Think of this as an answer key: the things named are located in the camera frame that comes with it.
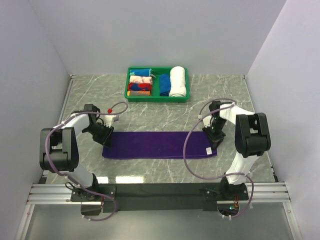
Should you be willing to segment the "black base bar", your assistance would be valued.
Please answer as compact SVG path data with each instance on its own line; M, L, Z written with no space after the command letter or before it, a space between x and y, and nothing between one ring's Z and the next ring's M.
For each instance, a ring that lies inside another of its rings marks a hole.
M220 201L249 199L246 185L225 182L198 183L117 183L100 184L93 195L70 182L71 202L82 203L81 212L88 216L116 211L198 210L216 212Z

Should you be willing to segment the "purple towel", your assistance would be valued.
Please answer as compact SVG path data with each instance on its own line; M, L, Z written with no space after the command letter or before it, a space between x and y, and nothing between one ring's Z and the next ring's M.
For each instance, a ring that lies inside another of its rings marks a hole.
M111 147L104 147L102 157L112 160L182 159L187 131L114 132ZM202 131L191 133L185 151L187 159L203 159L218 155Z

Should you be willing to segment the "white rolled towel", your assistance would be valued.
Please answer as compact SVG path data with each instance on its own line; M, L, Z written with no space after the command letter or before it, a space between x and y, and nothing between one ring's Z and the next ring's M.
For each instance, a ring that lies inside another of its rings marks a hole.
M175 66L170 70L170 97L186 97L186 71L181 66Z

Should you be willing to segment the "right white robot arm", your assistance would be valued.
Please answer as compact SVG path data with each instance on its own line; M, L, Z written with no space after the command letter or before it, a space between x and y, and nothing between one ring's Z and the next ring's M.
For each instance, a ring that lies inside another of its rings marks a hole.
M217 149L226 136L223 132L226 122L235 126L236 155L220 181L220 195L230 200L240 191L256 160L271 148L268 120L265 113L248 111L234 101L221 102L220 98L209 104L209 110L211 116L202 120L202 130L213 149Z

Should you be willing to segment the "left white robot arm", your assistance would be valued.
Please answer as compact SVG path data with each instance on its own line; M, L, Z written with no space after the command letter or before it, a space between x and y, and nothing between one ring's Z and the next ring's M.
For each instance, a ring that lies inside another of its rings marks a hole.
M100 109L93 104L85 104L83 110L74 111L70 117L52 128L40 131L39 165L44 171L59 172L75 184L76 194L83 194L89 201L100 197L101 189L97 177L80 164L77 136L89 133L94 142L111 146L114 127L118 116L108 110L101 117Z

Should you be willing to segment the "orange grey rolled towel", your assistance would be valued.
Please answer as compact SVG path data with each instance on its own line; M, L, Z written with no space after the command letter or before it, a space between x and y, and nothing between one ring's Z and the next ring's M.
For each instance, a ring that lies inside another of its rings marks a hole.
M150 91L128 90L127 96L129 96L129 97L148 97L148 96L151 96L151 92Z

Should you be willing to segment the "green plastic tray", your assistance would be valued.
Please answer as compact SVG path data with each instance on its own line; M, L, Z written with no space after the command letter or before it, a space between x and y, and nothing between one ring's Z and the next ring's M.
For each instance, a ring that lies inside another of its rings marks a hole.
M130 66L127 70L127 77L126 77L126 83L125 83L125 91L124 91L124 97L129 102L146 102L146 103L185 103L190 98L190 90L189 90L189 77L188 77L188 70L187 68L183 67L185 69L185 77L186 77L186 97L170 97L170 96L160 96L160 88L159 88L159 79L160 75L162 74L169 74L171 69L174 67L168 67L168 66ZM151 89L151 96L127 96L128 91L128 84L130 74L130 69L152 69L152 89Z

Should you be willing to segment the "teal blue rolled towel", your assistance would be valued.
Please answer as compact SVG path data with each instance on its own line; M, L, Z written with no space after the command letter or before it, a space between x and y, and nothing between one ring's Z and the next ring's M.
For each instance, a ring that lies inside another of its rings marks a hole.
M130 76L139 76L139 77L152 77L152 69L151 68L131 68L129 70Z

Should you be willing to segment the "red blue rolled towel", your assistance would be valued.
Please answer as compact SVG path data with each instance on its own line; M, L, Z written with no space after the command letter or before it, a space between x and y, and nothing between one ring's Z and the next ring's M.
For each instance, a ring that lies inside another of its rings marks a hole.
M152 85L150 83L129 83L127 87L128 91L147 91L150 92L152 90Z

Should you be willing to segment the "pink rolled towel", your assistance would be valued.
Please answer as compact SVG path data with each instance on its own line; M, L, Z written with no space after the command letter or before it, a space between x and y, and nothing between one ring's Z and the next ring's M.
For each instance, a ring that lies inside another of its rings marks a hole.
M151 76L137 76L131 75L129 77L129 82L134 84L153 84L153 78Z

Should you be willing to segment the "aluminium side rail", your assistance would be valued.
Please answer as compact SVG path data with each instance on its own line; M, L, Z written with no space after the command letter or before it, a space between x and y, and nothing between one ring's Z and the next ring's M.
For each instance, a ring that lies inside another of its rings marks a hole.
M248 92L248 95L249 95L249 99L250 99L250 103L251 103L251 106L252 106L252 110L255 111L255 106L254 106L254 102L252 100L252 95L250 93L250 90L249 90L249 87L248 87L248 83L247 83L247 75L244 74L243 75L243 80L244 80L244 83L245 83L245 86L246 86L246 89L247 89L247 92ZM276 175L276 172L275 172L275 169L274 169L274 166L273 166L273 163L270 159L270 155L269 155L269 152L266 151L263 156L261 156L256 162L260 161L261 158L266 158L268 160L268 170L271 172L271 180L270 179L267 179L265 182L278 182L278 177Z
M69 84L68 84L68 88L66 90L66 93L65 93L65 97L64 97L64 100L63 100L63 104L62 104L62 108L61 108L61 112L60 112L60 115L59 115L59 119L58 119L58 124L62 121L63 119L63 116L64 116L64 112L65 112L65 109L66 109L66 104L67 104L67 101L69 99L69 95L70 95L70 92L71 92L71 88L73 86L73 83L74 83L74 80L76 78L76 75L75 74L71 74L70 75L70 81L69 81ZM42 175L38 181L39 184L45 184L46 181L47 181L47 178L48 178L48 174L49 174L49 171L48 170L44 170L42 172Z

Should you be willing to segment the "left aluminium side rail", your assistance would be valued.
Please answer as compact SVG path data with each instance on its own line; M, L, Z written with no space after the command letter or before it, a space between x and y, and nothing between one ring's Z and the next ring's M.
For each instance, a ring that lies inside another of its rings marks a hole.
M65 109L66 109L66 104L67 104L67 101L69 99L69 95L70 95L70 92L71 92L71 88L73 86L73 83L74 83L74 80L76 78L76 75L75 74L71 74L70 75L70 81L69 81L69 84L68 84L68 88L66 90L66 93L65 93L65 97L64 97L64 100L63 100L63 104L62 104L62 108L61 108L61 112L60 112L60 115L59 115L59 119L58 119L58 124L62 121L63 119L63 116L64 116L64 112L65 112ZM48 178L48 174L49 174L49 171L48 170L44 170L42 172L42 175L38 181L39 184L45 184L46 181L47 181L47 178Z

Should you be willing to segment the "aluminium front rail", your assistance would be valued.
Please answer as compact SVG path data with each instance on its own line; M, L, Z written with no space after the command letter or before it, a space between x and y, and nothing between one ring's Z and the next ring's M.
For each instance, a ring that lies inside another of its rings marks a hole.
M253 186L252 203L289 203L289 192L284 182L256 182ZM33 184L29 205L98 205L98 201L71 201L72 191L63 184Z

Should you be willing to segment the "right aluminium side rail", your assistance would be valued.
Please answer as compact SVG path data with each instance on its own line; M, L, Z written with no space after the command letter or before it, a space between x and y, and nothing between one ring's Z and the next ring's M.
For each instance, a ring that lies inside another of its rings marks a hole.
M252 95L250 93L250 90L249 90L249 87L248 87L248 83L247 83L247 75L244 74L243 75L243 80L244 80L244 83L245 83L245 86L246 86L246 89L247 89L247 92L248 92L248 95L249 95L249 99L250 99L250 103L251 103L251 106L252 106L252 110L255 111L255 106L254 106L254 102L252 100ZM270 155L269 155L269 152L266 151L263 156L261 156L256 162L260 161L261 158L266 158L268 160L268 170L271 172L271 180L270 179L267 179L265 182L278 182L278 177L276 175L276 172L275 172L275 169L274 169L274 166L273 166L273 163L270 159Z

